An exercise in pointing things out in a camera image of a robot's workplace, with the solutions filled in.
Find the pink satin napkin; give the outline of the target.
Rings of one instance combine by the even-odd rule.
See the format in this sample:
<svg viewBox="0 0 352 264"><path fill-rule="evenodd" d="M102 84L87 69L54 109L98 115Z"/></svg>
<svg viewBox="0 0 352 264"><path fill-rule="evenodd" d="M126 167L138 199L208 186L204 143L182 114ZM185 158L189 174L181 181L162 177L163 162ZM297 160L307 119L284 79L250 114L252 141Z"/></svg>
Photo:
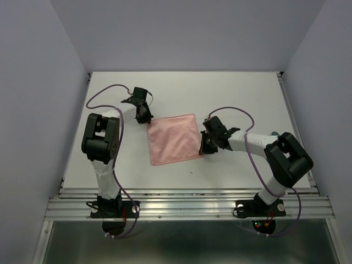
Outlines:
<svg viewBox="0 0 352 264"><path fill-rule="evenodd" d="M201 158L201 135L192 114L165 117L147 125L150 162L153 166Z"/></svg>

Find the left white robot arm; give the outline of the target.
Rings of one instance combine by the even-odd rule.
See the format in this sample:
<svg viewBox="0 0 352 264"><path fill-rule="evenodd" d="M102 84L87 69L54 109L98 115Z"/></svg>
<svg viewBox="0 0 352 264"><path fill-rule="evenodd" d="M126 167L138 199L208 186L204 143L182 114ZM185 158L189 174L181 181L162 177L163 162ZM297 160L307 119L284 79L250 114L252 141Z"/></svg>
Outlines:
<svg viewBox="0 0 352 264"><path fill-rule="evenodd" d="M91 218L138 218L139 202L122 196L127 192L119 183L115 167L118 153L124 135L124 125L130 120L138 124L148 124L153 115L149 109L147 97L152 94L144 88L135 87L127 90L128 98L118 106L99 104L93 106L89 99L86 108L95 110L108 108L104 114L90 113L88 115L81 150L91 162L97 183L98 194L95 201L87 202Z"/></svg>

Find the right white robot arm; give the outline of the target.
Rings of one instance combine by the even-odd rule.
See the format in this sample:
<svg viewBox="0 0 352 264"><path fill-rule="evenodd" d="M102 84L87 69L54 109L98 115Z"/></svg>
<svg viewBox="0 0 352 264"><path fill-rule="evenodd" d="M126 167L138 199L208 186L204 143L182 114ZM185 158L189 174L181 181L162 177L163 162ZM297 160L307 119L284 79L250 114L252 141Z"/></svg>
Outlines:
<svg viewBox="0 0 352 264"><path fill-rule="evenodd" d="M282 197L314 166L314 162L295 136L284 132L278 136L251 134L239 128L227 129L217 116L203 122L199 154L219 149L246 152L250 162L254 156L264 158L272 172L268 181L260 179L262 189L249 200L237 200L234 215L238 218L264 217L272 213L285 216Z"/></svg>

